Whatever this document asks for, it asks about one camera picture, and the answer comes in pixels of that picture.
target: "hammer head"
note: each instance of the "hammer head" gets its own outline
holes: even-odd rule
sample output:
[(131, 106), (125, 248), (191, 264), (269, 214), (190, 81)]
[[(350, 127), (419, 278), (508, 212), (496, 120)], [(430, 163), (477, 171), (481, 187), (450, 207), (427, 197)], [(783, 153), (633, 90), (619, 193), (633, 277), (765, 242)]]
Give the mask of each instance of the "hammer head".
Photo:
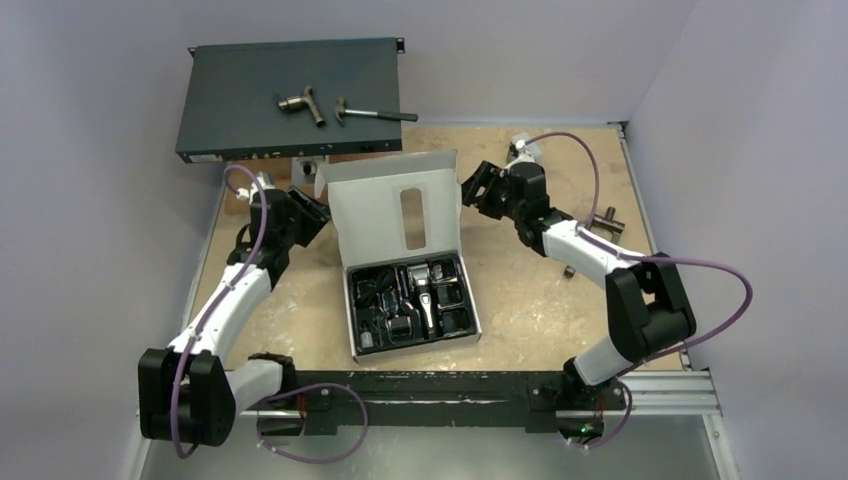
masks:
[(344, 120), (342, 120), (342, 115), (345, 114), (345, 99), (344, 97), (339, 97), (339, 101), (336, 103), (336, 120), (339, 121), (340, 125), (344, 125)]

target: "robotic arm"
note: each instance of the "robotic arm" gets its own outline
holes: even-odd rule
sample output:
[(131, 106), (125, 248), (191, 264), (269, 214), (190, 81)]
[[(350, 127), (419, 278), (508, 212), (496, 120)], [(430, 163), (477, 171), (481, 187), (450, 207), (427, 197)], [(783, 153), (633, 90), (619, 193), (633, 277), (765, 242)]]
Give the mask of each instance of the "robotic arm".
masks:
[[(559, 392), (565, 398), (591, 395), (633, 364), (695, 334), (677, 267), (624, 260), (622, 254), (644, 255), (607, 242), (551, 208), (545, 171), (537, 163), (516, 161), (504, 168), (481, 163), (462, 184), (462, 203), (496, 220), (511, 219), (524, 245), (574, 266), (606, 290), (609, 335), (565, 363)], [(643, 294), (654, 299), (646, 304)]]
[[(177, 364), (193, 338), (185, 378), (179, 379), (178, 428), (186, 443), (218, 446), (224, 443), (236, 415), (261, 399), (296, 385), (291, 358), (262, 353), (241, 368), (225, 372), (222, 359), (229, 355), (238, 334), (256, 307), (268, 297), (289, 265), (289, 250), (307, 246), (330, 218), (329, 208), (292, 187), (279, 190), (266, 174), (258, 175), (267, 201), (264, 239), (253, 262), (244, 267), (259, 234), (262, 204), (258, 187), (239, 190), (250, 199), (250, 224), (242, 228), (227, 267), (206, 305), (194, 321), (165, 349), (148, 349), (138, 363), (139, 418), (146, 438), (171, 440), (170, 396)], [(246, 232), (250, 241), (244, 241)], [(218, 299), (224, 289), (230, 292)], [(209, 317), (197, 335), (201, 319)]]

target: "wooden board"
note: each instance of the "wooden board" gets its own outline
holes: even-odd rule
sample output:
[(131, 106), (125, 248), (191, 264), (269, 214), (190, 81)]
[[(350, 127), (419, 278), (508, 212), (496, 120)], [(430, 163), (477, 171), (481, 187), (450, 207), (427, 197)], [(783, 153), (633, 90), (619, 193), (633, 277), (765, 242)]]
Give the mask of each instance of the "wooden board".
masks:
[[(504, 164), (512, 135), (550, 129), (414, 127), (406, 128), (406, 151), (458, 151), (458, 175), (465, 179), (482, 160)], [(621, 245), (649, 251), (635, 192), (612, 128), (576, 129), (592, 148), (601, 172), (599, 209), (614, 206), (627, 226)], [(583, 149), (567, 138), (540, 142), (552, 205), (574, 215), (588, 214), (593, 177)], [(247, 215), (219, 216), (201, 277), (195, 313), (220, 280), (226, 257)], [(261, 351), (291, 355), (300, 369), (324, 370), (559, 370), (607, 333), (604, 292), (577, 275), (563, 277), (564, 265), (521, 245), (508, 220), (495, 221), (472, 209), (462, 212), (466, 266), (481, 317), (483, 335), (470, 346), (368, 364), (351, 359), (336, 231), (328, 224), (306, 249), (291, 251), (291, 265), (271, 296), (242, 331), (229, 358), (236, 368)], [(649, 369), (680, 369), (676, 356)]]

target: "hammer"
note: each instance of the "hammer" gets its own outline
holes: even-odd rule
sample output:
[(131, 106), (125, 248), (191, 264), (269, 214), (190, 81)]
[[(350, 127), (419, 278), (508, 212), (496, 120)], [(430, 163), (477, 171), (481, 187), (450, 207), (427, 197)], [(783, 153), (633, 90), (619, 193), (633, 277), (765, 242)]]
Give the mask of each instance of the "hammer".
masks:
[(293, 95), (285, 100), (281, 100), (279, 95), (277, 95), (275, 100), (277, 101), (277, 106), (284, 112), (295, 112), (304, 106), (308, 106), (309, 111), (312, 112), (312, 117), (315, 119), (315, 126), (324, 126), (324, 117), (321, 116), (321, 112), (318, 111), (318, 106), (315, 105), (315, 100), (312, 99), (312, 85), (304, 87), (303, 93), (300, 95)]
[(401, 113), (401, 112), (372, 112), (368, 110), (351, 110), (349, 108), (345, 108), (345, 99), (344, 97), (339, 97), (339, 102), (336, 104), (336, 120), (339, 121), (339, 125), (344, 126), (344, 120), (342, 119), (345, 115), (354, 115), (357, 117), (373, 117), (373, 118), (382, 118), (383, 120), (395, 120), (395, 121), (407, 121), (407, 122), (417, 122), (418, 114), (417, 113)]

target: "gray floor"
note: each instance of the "gray floor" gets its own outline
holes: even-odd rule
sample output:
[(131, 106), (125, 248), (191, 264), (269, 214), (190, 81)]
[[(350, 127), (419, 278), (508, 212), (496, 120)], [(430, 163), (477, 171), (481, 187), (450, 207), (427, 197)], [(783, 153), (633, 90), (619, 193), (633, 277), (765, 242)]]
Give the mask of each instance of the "gray floor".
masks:
[[(295, 453), (327, 456), (348, 448), (358, 433), (344, 427), (335, 437), (282, 442)], [(224, 446), (201, 448), (188, 460), (177, 458), (170, 443), (154, 442), (143, 478), (718, 478), (700, 417), (633, 417), (619, 438), (588, 454), (566, 449), (558, 438), (507, 428), (376, 427), (352, 457), (311, 466), (257, 449), (254, 424), (240, 420)]]

